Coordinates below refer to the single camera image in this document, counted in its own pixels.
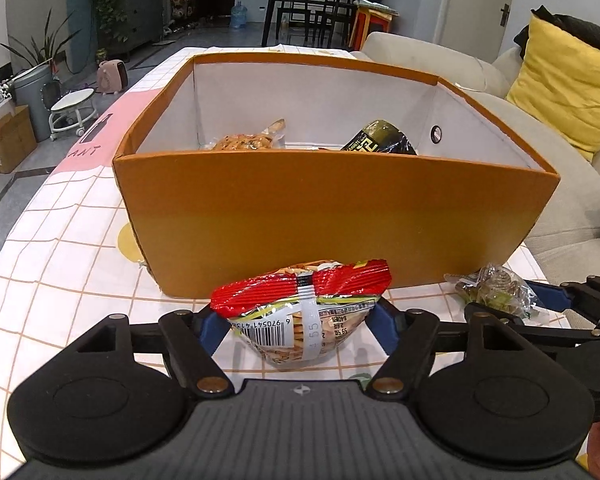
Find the snack bag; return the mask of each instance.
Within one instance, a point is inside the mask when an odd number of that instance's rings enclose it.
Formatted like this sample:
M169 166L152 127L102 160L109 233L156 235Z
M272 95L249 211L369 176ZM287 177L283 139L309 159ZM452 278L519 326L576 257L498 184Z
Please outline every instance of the snack bag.
M342 343L390 283L384 260L321 260L221 286L210 305L268 360L309 361Z
M506 267L487 264L467 276L445 274L465 303L475 301L518 317L531 318L542 303L525 280Z
M285 120L279 119L265 128L257 135L238 134L234 136L226 136L218 140L213 147L213 151L227 150L261 150L271 148L284 148L284 135L280 132L285 129Z

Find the black snack package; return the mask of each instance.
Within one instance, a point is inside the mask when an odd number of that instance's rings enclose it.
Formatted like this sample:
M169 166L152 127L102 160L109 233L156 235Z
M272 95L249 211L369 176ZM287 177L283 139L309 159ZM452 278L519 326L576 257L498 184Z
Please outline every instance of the black snack package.
M362 128L342 149L344 152L401 153L417 155L416 150L398 128L378 119Z

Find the black chair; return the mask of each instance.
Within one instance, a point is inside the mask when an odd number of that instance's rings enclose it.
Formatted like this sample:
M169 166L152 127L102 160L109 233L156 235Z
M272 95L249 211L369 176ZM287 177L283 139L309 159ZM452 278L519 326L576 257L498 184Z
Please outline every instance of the black chair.
M57 79L53 79L42 87L42 102L47 110L51 111L51 107L61 98L62 88Z
M353 28L353 21L356 19L356 11L358 10L354 4L355 1L356 0L334 0L331 3L331 9L325 9L325 11L320 14L320 23L318 26L320 29L320 46L324 41L324 35L328 28L329 39L327 41L327 48L331 48L331 41L333 40L336 23L342 24L342 47L345 48L348 45L347 40L349 39L349 34Z
M280 27L282 26L282 17L284 14L289 15L289 26L293 21L295 14L302 14L304 16L304 44L306 45L309 41L309 28L311 25L311 14L312 11L309 9L309 0L282 0L278 10L276 12L276 41L280 38Z

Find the orange cardboard box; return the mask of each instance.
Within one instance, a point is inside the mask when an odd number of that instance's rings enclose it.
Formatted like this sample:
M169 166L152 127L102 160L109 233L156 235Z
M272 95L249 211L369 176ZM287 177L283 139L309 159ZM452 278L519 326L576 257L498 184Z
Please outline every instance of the orange cardboard box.
M279 118L285 150L205 149ZM337 151L376 119L418 156ZM439 77L267 52L187 61L123 137L113 168L150 272L183 298L323 258L384 258L393 287L503 263L560 179Z

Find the red snack bag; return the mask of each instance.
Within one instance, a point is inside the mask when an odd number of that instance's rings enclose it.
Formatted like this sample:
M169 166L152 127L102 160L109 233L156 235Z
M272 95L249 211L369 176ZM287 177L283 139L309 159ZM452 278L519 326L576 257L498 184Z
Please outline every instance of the red snack bag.
M308 361L343 342L390 283L384 260L321 260L221 286L211 308L267 359Z

